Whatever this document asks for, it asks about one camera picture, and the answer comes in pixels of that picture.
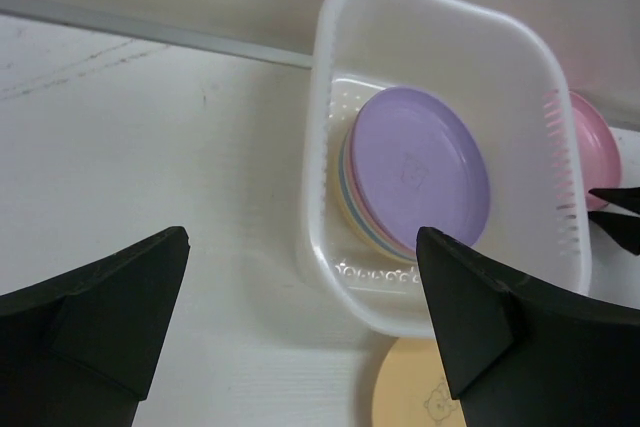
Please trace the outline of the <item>yellow plate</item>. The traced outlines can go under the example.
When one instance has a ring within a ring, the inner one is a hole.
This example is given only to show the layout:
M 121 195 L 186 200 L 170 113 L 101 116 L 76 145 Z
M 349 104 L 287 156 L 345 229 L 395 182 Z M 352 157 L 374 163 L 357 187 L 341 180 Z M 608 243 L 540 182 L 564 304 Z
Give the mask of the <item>yellow plate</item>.
M 386 258 L 402 262 L 387 235 L 377 226 L 360 198 L 350 167 L 349 148 L 344 141 L 335 156 L 333 189 L 339 209 L 355 235 L 372 250 Z
M 449 392 L 435 340 L 395 341 L 377 375 L 371 420 L 378 427 L 466 424 L 460 402 Z

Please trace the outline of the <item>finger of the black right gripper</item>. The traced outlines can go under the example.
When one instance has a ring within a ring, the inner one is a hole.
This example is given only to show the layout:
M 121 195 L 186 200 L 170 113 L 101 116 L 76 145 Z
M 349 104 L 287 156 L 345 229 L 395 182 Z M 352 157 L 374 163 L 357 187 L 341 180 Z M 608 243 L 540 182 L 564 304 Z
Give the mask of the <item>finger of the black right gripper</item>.
M 630 212 L 640 212 L 640 188 L 594 188 L 589 193 L 596 198 Z
M 640 219 L 637 216 L 591 211 L 588 217 L 622 249 L 632 255 L 640 254 Z

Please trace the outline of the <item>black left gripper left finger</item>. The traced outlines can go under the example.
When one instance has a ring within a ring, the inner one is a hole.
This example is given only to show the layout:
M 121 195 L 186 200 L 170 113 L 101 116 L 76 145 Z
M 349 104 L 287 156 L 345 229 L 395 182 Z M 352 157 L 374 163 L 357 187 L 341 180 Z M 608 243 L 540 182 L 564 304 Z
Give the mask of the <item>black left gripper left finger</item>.
M 148 397 L 190 251 L 172 226 L 1 297 L 4 426 L 130 426 Z

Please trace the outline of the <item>pink plate back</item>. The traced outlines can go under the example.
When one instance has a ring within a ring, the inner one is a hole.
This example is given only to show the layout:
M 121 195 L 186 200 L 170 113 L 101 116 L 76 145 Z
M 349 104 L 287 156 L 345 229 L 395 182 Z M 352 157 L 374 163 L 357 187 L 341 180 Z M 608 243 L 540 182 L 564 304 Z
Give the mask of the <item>pink plate back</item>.
M 585 199 L 589 211 L 600 210 L 607 202 L 590 193 L 592 189 L 618 188 L 622 163 L 618 145 L 606 120 L 584 97 L 570 91 L 578 140 Z

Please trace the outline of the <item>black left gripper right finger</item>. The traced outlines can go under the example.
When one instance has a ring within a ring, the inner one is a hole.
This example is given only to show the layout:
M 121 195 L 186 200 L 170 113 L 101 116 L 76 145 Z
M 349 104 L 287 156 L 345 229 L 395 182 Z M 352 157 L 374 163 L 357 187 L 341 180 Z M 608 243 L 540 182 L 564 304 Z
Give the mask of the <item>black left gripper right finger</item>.
M 635 426 L 639 313 L 554 286 L 431 227 L 421 282 L 470 426 Z

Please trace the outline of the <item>purple plate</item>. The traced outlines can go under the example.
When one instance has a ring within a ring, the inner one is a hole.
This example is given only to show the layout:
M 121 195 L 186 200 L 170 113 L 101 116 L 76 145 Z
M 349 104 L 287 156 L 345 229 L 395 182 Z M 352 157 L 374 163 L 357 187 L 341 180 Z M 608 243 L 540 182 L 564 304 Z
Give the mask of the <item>purple plate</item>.
M 350 131 L 357 191 L 382 231 L 414 251 L 422 227 L 474 245 L 489 218 L 490 184 L 480 150 L 460 118 L 408 87 L 376 93 Z

